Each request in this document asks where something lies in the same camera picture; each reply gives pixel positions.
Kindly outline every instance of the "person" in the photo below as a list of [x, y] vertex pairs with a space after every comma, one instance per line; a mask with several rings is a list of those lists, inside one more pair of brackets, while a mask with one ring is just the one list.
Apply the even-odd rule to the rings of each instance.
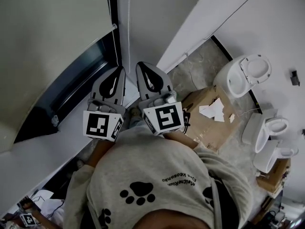
[[[47, 199], [43, 202], [41, 210], [34, 204], [34, 202], [26, 196], [20, 201], [22, 208], [31, 213], [37, 220], [38, 224], [32, 226], [33, 229], [62, 229], [63, 207], [64, 200]], [[19, 229], [26, 228], [19, 216], [7, 214], [5, 216], [6, 228]]]
[[99, 141], [68, 187], [63, 228], [240, 228], [247, 179], [180, 131], [154, 136], [132, 109], [115, 143]]

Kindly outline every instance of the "white wall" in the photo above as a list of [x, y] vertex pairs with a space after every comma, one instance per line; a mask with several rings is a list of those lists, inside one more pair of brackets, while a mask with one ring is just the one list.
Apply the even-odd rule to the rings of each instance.
[[[156, 65], [198, 0], [131, 0], [131, 74], [137, 62]], [[122, 63], [128, 73], [128, 0], [118, 0]]]
[[[249, 0], [215, 33], [226, 50], [265, 54], [273, 67], [271, 77], [254, 87], [260, 104], [271, 103], [290, 122], [282, 138], [299, 147], [285, 196], [305, 201], [305, 0]], [[290, 71], [297, 70], [301, 86], [292, 86]]]
[[157, 67], [169, 72], [205, 42], [247, 0], [199, 0], [166, 49]]

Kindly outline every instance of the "floor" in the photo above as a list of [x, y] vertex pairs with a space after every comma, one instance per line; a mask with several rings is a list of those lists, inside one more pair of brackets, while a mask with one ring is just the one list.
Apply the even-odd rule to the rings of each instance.
[[[220, 69], [228, 63], [227, 58], [216, 44], [209, 39], [187, 59], [169, 72], [174, 90], [177, 92], [177, 100], [181, 101], [190, 92], [202, 89], [213, 84], [213, 79]], [[258, 211], [260, 204], [266, 196], [266, 192], [258, 187], [255, 180], [256, 169], [253, 166], [254, 151], [250, 145], [241, 141], [241, 135], [247, 124], [255, 104], [249, 94], [235, 99], [232, 104], [241, 118], [238, 130], [219, 150], [219, 155], [235, 165], [247, 178], [253, 189], [254, 206], [250, 217]], [[96, 145], [96, 140], [88, 144], [78, 157], [86, 160]]]

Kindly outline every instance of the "toilet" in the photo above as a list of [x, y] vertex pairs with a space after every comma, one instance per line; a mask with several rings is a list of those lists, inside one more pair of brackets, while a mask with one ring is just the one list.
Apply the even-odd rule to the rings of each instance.
[[271, 64], [260, 54], [243, 55], [227, 63], [216, 75], [213, 85], [223, 88], [229, 98], [239, 98], [256, 84], [268, 80]]
[[242, 135], [242, 142], [253, 145], [259, 153], [268, 141], [269, 136], [283, 134], [289, 128], [287, 119], [277, 117], [277, 109], [268, 109], [263, 114], [252, 113]]
[[297, 155], [298, 149], [291, 148], [282, 140], [268, 140], [261, 152], [255, 155], [253, 165], [264, 173], [269, 173], [278, 158], [291, 158]]

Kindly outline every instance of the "toilet bowl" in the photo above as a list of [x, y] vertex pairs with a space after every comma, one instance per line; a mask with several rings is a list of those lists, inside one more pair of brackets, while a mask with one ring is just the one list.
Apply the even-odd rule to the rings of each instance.
[[261, 152], [255, 155], [253, 165], [264, 173], [269, 173], [278, 158], [291, 158], [298, 149], [281, 147], [281, 140], [268, 140]]
[[281, 135], [289, 128], [289, 122], [276, 117], [277, 110], [270, 109], [263, 114], [253, 113], [244, 129], [242, 142], [253, 145], [259, 153], [265, 146], [270, 135]]
[[270, 75], [271, 64], [266, 57], [243, 55], [227, 63], [216, 75], [213, 85], [221, 86], [229, 98], [239, 98]]

